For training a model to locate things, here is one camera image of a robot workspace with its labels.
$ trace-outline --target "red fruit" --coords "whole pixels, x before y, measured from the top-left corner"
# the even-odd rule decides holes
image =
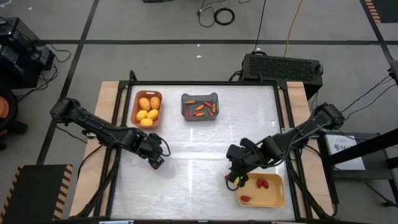
[[[262,180],[257,180],[257,188],[261,188],[262,186]]]
[[[269,184],[268,184],[268,182],[267,182],[266,180],[263,180],[263,181],[262,181],[262,186],[263,186],[265,189],[268,189],[268,188],[269,188]]]
[[[244,201],[244,202],[249,202],[250,199],[251,199],[251,197],[245,196],[245,195],[243,195],[243,196],[241,197],[241,200]]]

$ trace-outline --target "yellow and black striped edge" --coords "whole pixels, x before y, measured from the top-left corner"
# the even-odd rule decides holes
[[[73,169],[72,165],[67,165],[65,167],[65,171],[63,172],[60,192],[58,193],[57,202],[55,202],[54,216],[52,220],[58,220],[61,219],[62,217],[63,207],[65,206],[70,179],[72,177],[72,169]]]
[[[17,170],[17,172],[15,173],[15,178],[14,178],[14,180],[12,181],[12,186],[11,186],[11,188],[10,188],[10,192],[8,193],[8,196],[7,196],[7,198],[6,198],[6,202],[4,203],[4,206],[3,206],[2,211],[1,211],[1,215],[0,215],[0,224],[2,224],[2,220],[3,220],[4,217],[6,216],[7,208],[8,208],[9,202],[10,202],[10,200],[11,200],[12,193],[14,192],[14,188],[15,188],[15,186],[17,185],[19,173],[21,172],[22,168],[24,168],[24,166],[18,167],[18,170]]]
[[[366,6],[367,6],[368,9],[369,9],[369,12],[371,12],[371,15],[372,15],[372,17],[373,17],[373,20],[374,20],[376,23],[380,23],[380,16],[379,16],[379,13],[377,13],[376,8],[374,7],[372,0],[365,0],[365,2],[366,2]]]

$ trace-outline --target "yellow cable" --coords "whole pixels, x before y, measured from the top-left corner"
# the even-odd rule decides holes
[[[303,0],[300,0],[300,3],[298,4],[296,14],[294,15],[292,24],[290,25],[289,34],[287,34],[284,57],[286,56],[287,46],[289,44],[290,33],[292,32],[294,21],[296,20],[297,14],[299,13],[299,10],[300,10],[300,7],[301,7],[301,3],[303,3]]]

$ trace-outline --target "black mat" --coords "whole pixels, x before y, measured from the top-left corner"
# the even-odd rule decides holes
[[[373,0],[372,3],[379,14],[381,23],[398,22],[397,0]]]
[[[71,175],[71,165],[19,167],[1,212],[0,223],[60,219]]]

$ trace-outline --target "white table surface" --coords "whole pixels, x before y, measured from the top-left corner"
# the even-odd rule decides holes
[[[133,86],[127,126],[135,95],[156,90],[163,95],[160,125],[155,132],[172,155],[158,170],[122,150],[111,218],[184,220],[293,220],[294,211],[285,164],[253,172],[279,174],[284,181],[283,208],[242,207],[225,186],[230,163],[226,151],[246,137],[257,142],[280,132],[272,86]],[[187,122],[181,95],[218,94],[215,121]]]

